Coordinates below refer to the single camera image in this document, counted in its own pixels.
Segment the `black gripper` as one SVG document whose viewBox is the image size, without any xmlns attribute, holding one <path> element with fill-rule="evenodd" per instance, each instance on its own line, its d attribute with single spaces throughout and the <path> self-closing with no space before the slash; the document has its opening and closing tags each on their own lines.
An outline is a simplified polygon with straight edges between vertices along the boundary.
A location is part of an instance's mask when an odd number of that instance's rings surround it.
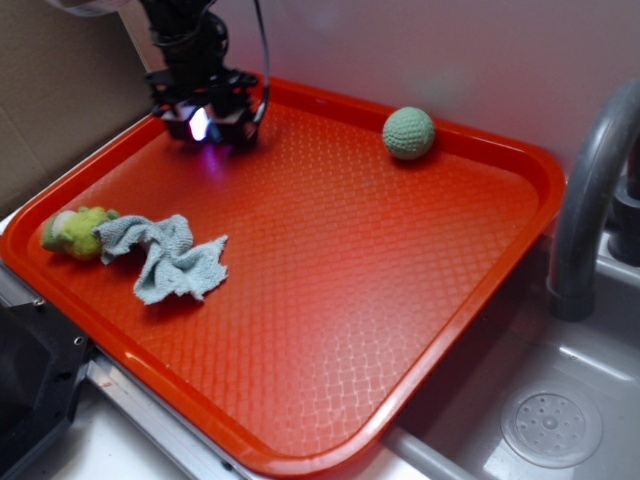
<svg viewBox="0 0 640 480">
<path fill-rule="evenodd" d="M 152 114 L 164 122 L 172 138 L 205 141 L 210 119 L 204 106 L 210 105 L 219 142 L 237 147 L 257 143 L 258 107 L 250 90 L 258 78 L 227 67 L 223 57 L 170 61 L 166 69 L 147 73 L 144 80 L 151 89 Z"/>
</svg>

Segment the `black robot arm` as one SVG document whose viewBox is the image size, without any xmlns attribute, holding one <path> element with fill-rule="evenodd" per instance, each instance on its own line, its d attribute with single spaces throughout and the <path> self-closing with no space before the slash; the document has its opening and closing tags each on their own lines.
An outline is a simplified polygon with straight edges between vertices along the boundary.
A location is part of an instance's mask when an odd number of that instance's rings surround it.
<svg viewBox="0 0 640 480">
<path fill-rule="evenodd" d="M 151 39 L 166 68 L 145 75 L 152 114 L 190 143 L 256 143 L 268 96 L 254 107 L 258 78 L 225 64 L 229 34 L 212 1 L 144 1 Z"/>
</svg>

